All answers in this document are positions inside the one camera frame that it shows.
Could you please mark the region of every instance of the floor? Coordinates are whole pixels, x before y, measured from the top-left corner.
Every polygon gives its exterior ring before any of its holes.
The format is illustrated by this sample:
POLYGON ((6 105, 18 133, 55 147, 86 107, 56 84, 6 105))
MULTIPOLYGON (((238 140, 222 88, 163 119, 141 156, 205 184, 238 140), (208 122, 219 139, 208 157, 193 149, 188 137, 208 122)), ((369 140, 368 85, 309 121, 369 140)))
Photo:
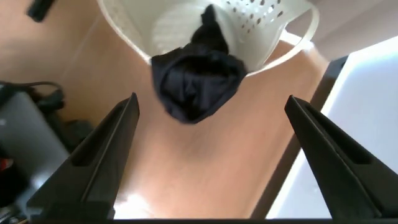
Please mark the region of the floor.
MULTIPOLYGON (((95 0, 58 0, 44 23, 30 0, 0 1, 0 79, 65 88, 64 119, 98 124, 132 91, 141 117, 115 203, 117 218, 247 218, 293 131, 289 95, 310 100, 328 65, 315 49, 247 78, 201 123, 168 116, 149 67, 110 28, 95 0)), ((280 43, 276 58, 290 49, 280 43)))

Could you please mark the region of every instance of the laundry basket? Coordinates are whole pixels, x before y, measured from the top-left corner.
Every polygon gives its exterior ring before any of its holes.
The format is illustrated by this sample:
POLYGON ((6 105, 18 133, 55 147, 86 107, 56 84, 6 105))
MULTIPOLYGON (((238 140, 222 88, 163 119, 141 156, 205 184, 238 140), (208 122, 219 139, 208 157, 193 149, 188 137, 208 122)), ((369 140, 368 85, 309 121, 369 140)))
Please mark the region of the laundry basket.
POLYGON ((241 59, 249 75, 275 67, 302 50, 318 27, 319 13, 307 0, 98 0, 113 29, 147 62, 189 43, 201 25, 200 15, 209 4, 228 43, 230 54, 241 59), (286 25, 312 11, 302 40, 271 63, 286 25))

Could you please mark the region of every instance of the plastic handle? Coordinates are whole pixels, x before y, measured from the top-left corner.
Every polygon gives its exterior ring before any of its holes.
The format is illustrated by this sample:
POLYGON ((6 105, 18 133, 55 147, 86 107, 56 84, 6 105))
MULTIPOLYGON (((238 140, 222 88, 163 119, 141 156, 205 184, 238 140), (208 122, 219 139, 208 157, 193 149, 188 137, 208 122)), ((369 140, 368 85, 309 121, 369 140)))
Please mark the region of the plastic handle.
POLYGON ((318 24, 319 24, 320 16, 319 16, 318 9, 313 4, 311 4, 310 10, 312 12, 312 20, 311 20, 310 26, 307 29, 307 32, 301 38, 300 42, 296 46, 294 46, 292 48, 292 50, 287 52, 285 55, 283 55, 283 56, 275 59, 274 61, 268 63, 267 65, 263 66, 258 71, 249 73, 248 75, 246 75, 246 77, 249 77, 251 75, 255 75, 257 73, 260 73, 260 72, 263 72, 263 71, 268 70, 270 68, 273 68, 273 67, 275 67, 277 65, 280 65, 280 64, 286 62, 287 60, 291 59, 294 55, 297 55, 303 49, 303 46, 305 45, 305 43, 310 41, 312 39, 312 37, 314 36, 315 31, 317 30, 318 24))

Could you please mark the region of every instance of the wooden floor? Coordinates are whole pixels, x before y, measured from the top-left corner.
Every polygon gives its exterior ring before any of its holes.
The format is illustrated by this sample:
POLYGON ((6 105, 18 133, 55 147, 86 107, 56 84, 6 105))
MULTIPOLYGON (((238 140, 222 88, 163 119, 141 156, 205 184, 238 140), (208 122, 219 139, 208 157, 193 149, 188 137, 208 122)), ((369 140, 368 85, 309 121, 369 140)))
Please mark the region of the wooden floor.
MULTIPOLYGON (((250 216, 293 133, 284 113, 288 96, 309 100, 326 69, 315 49, 245 79, 215 115, 182 125, 165 113, 149 67, 95 0, 58 0, 41 24, 25 16, 30 2, 0 1, 0 80, 59 82, 67 96, 62 117, 93 124, 137 93, 141 117, 117 217, 250 216)), ((289 48, 280 43, 273 57, 289 48)))

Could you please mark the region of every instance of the clothing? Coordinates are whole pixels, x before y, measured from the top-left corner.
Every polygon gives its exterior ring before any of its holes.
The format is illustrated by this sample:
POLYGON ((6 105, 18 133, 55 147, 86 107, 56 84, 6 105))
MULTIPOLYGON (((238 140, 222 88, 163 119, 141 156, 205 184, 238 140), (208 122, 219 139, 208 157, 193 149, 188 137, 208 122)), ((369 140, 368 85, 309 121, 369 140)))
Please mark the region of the clothing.
POLYGON ((243 62, 228 55, 212 5, 202 14, 202 23, 184 48, 152 57, 157 96, 183 123, 195 124, 214 114, 247 74, 243 62))

